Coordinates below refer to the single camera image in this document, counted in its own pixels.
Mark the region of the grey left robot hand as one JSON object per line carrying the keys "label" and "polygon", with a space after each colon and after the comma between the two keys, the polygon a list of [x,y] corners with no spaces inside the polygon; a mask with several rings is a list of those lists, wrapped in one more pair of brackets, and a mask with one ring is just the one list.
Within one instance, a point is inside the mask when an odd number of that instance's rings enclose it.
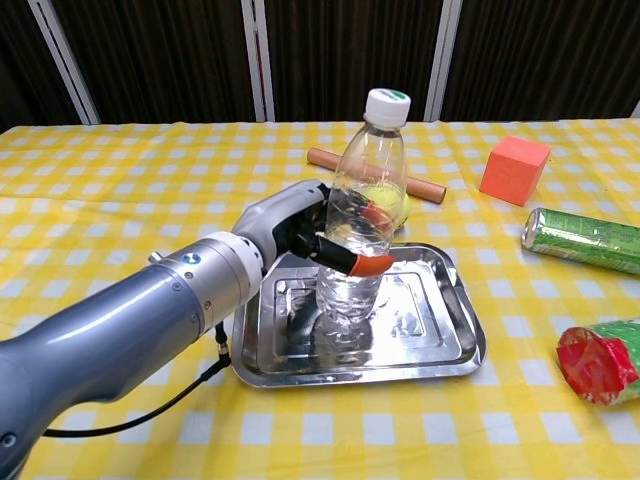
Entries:
{"label": "grey left robot hand", "polygon": [[330,189],[319,180],[294,183],[248,207],[232,232],[252,242],[267,272],[286,253],[352,277],[385,273],[394,258],[366,256],[324,238]]}

